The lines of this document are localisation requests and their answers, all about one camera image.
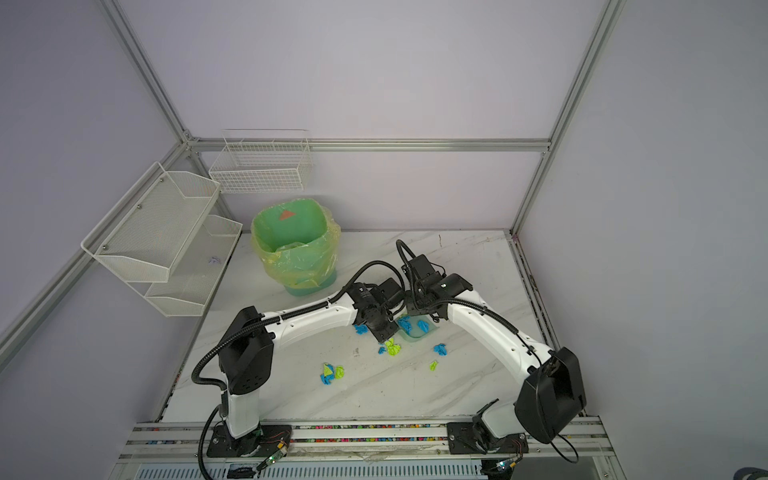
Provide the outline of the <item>blue scraps pile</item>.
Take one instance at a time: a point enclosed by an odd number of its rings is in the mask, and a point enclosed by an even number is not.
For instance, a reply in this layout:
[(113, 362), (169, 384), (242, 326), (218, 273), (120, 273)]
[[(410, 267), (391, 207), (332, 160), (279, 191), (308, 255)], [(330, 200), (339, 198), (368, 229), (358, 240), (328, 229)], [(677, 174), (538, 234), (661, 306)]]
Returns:
[(418, 338), (430, 332), (431, 324), (426, 316), (406, 315), (397, 320), (400, 329), (408, 336)]

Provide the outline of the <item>green plastic dustpan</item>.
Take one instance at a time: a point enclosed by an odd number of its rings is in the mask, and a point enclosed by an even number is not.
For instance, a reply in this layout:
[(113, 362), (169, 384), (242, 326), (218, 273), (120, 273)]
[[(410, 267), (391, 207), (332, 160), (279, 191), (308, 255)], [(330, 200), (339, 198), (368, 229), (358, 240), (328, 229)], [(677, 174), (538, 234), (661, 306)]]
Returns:
[(401, 315), (396, 319), (398, 334), (406, 341), (416, 342), (431, 335), (439, 324), (429, 315)]

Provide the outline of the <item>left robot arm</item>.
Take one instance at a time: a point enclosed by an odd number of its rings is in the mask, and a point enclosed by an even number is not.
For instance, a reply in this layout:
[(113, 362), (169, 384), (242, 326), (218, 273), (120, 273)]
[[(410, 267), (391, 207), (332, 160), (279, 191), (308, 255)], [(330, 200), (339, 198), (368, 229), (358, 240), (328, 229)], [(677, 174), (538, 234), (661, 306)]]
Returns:
[(268, 457), (285, 451), (290, 426), (261, 425), (259, 391), (269, 380), (274, 354), (321, 332), (364, 326), (385, 341), (397, 330), (394, 315), (405, 307), (405, 282), (396, 267), (373, 260), (361, 267), (330, 297), (290, 310), (260, 313), (253, 306), (240, 310), (219, 342), (198, 361), (191, 373), (197, 385), (215, 386), (220, 403), (209, 415), (198, 445), (197, 459)]

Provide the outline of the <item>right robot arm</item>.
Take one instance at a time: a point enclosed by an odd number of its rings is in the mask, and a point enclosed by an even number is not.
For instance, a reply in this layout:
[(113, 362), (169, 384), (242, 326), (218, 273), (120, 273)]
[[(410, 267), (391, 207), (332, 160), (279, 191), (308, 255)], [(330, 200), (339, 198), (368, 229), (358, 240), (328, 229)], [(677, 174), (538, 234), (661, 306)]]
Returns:
[(516, 397), (493, 400), (473, 416), (477, 448), (489, 452), (518, 434), (542, 444), (564, 440), (562, 430), (587, 404), (577, 356), (566, 347), (554, 350), (535, 341), (493, 310), (470, 282), (437, 271), (404, 241), (396, 241), (396, 250), (415, 310), (469, 333), (513, 379)]

